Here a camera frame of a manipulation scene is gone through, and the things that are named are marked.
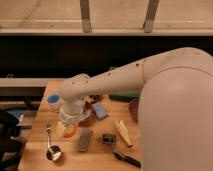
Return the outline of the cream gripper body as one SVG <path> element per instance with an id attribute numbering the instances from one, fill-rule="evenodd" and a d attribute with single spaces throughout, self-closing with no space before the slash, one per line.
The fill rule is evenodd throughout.
<path id="1" fill-rule="evenodd" d="M 60 107 L 59 119 L 65 125 L 76 125 L 83 113 L 83 100 L 73 102 L 63 101 Z"/>

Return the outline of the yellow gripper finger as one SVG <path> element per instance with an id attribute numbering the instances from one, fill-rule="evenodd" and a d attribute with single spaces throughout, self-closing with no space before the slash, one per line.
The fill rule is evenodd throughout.
<path id="1" fill-rule="evenodd" d="M 65 131 L 65 126 L 63 125 L 62 122 L 58 122 L 56 125 L 56 130 L 55 130 L 57 137 L 62 138 L 64 135 L 64 131 Z"/>
<path id="2" fill-rule="evenodd" d="M 69 125 L 68 130 L 69 131 L 75 131 L 78 128 L 78 126 L 79 126 L 79 122 L 72 123 L 72 124 Z"/>

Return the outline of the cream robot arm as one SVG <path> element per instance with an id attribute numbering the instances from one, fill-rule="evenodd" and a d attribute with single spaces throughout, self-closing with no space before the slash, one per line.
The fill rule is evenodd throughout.
<path id="1" fill-rule="evenodd" d="M 213 171 L 213 56 L 179 48 L 59 88 L 61 111 L 79 119 L 91 94 L 138 93 L 143 171 Z"/>

